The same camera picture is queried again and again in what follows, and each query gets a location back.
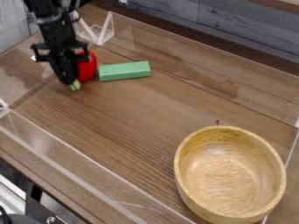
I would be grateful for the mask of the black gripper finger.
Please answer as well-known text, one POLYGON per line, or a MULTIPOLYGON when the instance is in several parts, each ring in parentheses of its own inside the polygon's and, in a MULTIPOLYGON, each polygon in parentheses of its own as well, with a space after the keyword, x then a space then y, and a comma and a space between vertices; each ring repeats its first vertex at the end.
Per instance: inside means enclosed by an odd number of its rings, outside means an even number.
POLYGON ((91 61, 91 53, 89 52, 79 52, 79 54, 76 55, 76 60, 79 62, 89 62, 91 61))
POLYGON ((49 63, 60 82, 69 86, 79 77, 76 60, 67 56, 51 56, 49 63))

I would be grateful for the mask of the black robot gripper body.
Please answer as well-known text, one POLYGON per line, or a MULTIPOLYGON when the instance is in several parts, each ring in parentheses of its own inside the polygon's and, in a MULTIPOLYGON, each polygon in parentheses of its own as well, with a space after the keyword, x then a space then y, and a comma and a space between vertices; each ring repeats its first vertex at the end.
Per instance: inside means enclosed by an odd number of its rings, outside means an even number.
POLYGON ((88 44, 76 39, 72 25, 75 22, 76 20, 72 20, 69 16, 36 18, 44 39, 41 43, 31 45, 37 62, 48 62, 51 54, 75 57, 76 60, 79 52, 88 51, 88 44))

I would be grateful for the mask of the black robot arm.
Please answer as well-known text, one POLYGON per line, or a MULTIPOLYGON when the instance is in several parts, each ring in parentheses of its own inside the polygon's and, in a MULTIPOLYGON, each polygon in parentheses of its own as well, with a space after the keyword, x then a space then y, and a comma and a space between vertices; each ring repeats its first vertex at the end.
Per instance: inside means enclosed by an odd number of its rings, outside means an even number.
POLYGON ((48 62, 52 71, 65 86, 79 83, 79 63, 89 61, 88 43, 79 41, 73 29, 76 19, 71 12, 76 4, 63 0, 24 0, 28 11, 35 15, 43 42, 32 44, 37 62, 48 62))

